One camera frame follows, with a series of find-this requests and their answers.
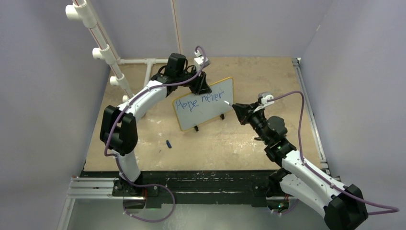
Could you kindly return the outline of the yellow framed whiteboard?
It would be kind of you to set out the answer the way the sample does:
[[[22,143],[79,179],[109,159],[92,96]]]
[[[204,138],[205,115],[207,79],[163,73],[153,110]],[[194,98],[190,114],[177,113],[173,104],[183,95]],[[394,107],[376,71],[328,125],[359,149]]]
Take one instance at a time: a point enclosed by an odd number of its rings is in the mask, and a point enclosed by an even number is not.
[[[210,85],[211,93],[185,94],[172,102],[181,131],[187,131],[232,110],[224,103],[234,102],[234,79],[228,77]]]

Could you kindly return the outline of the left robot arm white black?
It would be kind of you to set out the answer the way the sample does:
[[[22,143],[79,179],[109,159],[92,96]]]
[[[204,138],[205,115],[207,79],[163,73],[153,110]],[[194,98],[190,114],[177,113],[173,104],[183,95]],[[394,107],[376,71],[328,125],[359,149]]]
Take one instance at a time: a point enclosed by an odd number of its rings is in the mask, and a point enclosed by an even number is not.
[[[141,171],[135,158],[138,143],[137,124],[146,112],[167,98],[178,87],[187,87],[195,95],[210,93],[206,73],[210,64],[202,51],[195,51],[193,64],[179,53],[172,53],[167,64],[153,75],[146,86],[128,101],[119,106],[104,109],[100,140],[105,144],[104,155],[114,157],[119,176],[125,181],[124,190],[131,196],[142,192]]]

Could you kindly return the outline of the blue marker cap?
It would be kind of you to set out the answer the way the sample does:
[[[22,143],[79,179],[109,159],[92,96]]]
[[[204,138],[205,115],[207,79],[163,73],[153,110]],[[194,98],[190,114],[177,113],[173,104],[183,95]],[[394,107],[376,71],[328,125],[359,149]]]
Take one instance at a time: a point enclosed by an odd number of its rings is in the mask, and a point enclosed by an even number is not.
[[[171,143],[170,143],[170,141],[169,141],[169,140],[166,140],[166,144],[167,144],[167,146],[168,146],[168,148],[169,148],[169,149],[171,149],[171,148],[172,148],[172,145],[171,145]]]

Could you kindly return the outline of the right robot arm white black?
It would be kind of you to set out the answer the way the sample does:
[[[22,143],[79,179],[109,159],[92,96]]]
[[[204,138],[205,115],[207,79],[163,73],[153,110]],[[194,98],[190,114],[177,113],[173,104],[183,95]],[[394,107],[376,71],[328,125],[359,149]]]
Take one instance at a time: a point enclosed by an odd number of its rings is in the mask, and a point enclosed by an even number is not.
[[[286,138],[284,119],[266,118],[257,106],[257,103],[235,103],[232,108],[240,124],[251,125],[266,145],[264,151],[269,160],[280,167],[269,176],[265,195],[295,196],[316,211],[331,230],[354,230],[360,226],[369,216],[361,202],[360,188],[353,184],[346,186],[307,162]]]

